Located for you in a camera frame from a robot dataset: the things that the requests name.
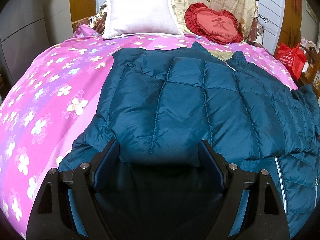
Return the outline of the teal quilted down jacket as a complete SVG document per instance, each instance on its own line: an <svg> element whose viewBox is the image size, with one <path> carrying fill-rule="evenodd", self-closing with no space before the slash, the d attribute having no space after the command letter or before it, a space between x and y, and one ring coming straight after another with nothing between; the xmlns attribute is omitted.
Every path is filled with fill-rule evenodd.
<svg viewBox="0 0 320 240"><path fill-rule="evenodd" d="M61 161L89 161L110 139L120 160L198 165L200 141L247 171L267 169L291 237L319 204L319 105L310 86L289 89L237 51L221 61L201 44L122 48L91 123Z"/></svg>

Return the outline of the red heart-shaped cushion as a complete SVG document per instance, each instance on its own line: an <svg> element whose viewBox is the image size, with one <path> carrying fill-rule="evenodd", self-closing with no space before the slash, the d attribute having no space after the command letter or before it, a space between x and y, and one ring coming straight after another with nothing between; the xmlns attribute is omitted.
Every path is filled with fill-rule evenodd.
<svg viewBox="0 0 320 240"><path fill-rule="evenodd" d="M243 39L236 17L227 10L215 11L204 3L194 3L186 10L184 20L193 34L214 43L239 43Z"/></svg>

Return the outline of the red plastic bag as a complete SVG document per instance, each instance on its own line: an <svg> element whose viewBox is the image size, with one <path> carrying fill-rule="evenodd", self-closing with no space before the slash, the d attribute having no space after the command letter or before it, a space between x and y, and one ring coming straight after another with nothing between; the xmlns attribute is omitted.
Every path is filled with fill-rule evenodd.
<svg viewBox="0 0 320 240"><path fill-rule="evenodd" d="M300 43L297 43L297 45L292 48L281 43L276 54L276 59L285 66L294 80L300 78L304 64L307 61L306 55L300 49Z"/></svg>

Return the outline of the wooden bed headboard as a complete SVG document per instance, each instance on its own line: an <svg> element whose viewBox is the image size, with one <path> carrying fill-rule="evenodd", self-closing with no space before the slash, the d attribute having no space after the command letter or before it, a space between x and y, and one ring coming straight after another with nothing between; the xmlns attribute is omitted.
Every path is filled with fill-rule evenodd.
<svg viewBox="0 0 320 240"><path fill-rule="evenodd" d="M106 0L69 0L72 25L81 19L93 16ZM304 0L174 0L175 14L178 23L185 33L184 15L193 3L204 3L216 11L228 10L238 20L240 31L247 42L250 32L258 22L262 25L263 47L271 54L276 54L281 43L289 47L301 40L301 25L304 11Z"/></svg>

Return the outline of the pink floral bed sheet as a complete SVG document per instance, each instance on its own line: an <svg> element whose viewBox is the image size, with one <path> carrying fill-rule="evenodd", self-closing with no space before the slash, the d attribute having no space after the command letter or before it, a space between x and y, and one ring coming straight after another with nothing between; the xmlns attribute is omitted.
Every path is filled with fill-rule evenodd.
<svg viewBox="0 0 320 240"><path fill-rule="evenodd" d="M104 40L88 27L35 58L1 104L1 226L24 239L35 196L47 171L58 167L95 114L112 55L121 48L170 50L199 42L219 54L242 51L290 89L285 67L265 49L205 38L132 35Z"/></svg>

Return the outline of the white pillow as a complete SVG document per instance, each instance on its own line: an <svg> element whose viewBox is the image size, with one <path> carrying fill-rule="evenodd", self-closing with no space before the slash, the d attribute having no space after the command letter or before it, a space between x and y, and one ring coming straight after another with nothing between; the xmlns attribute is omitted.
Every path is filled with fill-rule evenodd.
<svg viewBox="0 0 320 240"><path fill-rule="evenodd" d="M173 5L174 0L106 0L103 38L141 34L183 37Z"/></svg>

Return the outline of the grey wardrobe cabinet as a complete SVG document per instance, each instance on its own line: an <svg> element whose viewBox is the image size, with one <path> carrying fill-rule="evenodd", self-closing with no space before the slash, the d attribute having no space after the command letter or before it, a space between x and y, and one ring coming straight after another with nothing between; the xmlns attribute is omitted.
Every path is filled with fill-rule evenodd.
<svg viewBox="0 0 320 240"><path fill-rule="evenodd" d="M69 0L8 0L1 7L1 77L12 87L41 52L71 37Z"/></svg>

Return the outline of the wooden shelf chair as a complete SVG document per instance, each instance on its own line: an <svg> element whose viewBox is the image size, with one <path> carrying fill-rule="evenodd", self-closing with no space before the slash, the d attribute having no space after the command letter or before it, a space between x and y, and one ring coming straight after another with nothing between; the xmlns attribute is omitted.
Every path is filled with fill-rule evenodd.
<svg viewBox="0 0 320 240"><path fill-rule="evenodd" d="M319 92L319 50L316 44L306 38L301 38L300 49L303 51L307 61L303 67L300 79L309 83Z"/></svg>

